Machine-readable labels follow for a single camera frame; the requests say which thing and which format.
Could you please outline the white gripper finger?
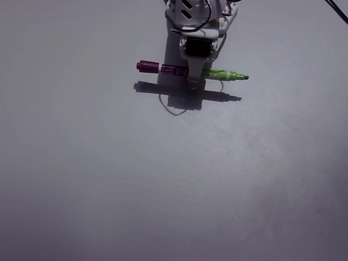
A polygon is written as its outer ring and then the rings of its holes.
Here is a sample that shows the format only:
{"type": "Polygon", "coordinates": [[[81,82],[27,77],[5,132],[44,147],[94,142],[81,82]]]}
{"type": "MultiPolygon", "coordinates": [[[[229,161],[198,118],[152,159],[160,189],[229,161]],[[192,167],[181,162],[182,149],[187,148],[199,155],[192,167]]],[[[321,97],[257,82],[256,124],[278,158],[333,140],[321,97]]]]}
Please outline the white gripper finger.
{"type": "Polygon", "coordinates": [[[210,69],[211,63],[189,60],[188,87],[191,90],[199,88],[203,82],[203,70],[210,69]]]}

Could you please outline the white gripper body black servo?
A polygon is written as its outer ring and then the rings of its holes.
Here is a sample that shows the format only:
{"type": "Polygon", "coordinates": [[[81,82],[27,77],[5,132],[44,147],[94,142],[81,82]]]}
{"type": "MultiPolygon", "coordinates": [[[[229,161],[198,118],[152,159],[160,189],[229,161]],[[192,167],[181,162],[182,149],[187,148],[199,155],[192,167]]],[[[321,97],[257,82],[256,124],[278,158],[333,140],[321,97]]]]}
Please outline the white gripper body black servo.
{"type": "Polygon", "coordinates": [[[179,52],[183,60],[200,59],[212,62],[219,55],[218,39],[181,37],[179,52]]]}

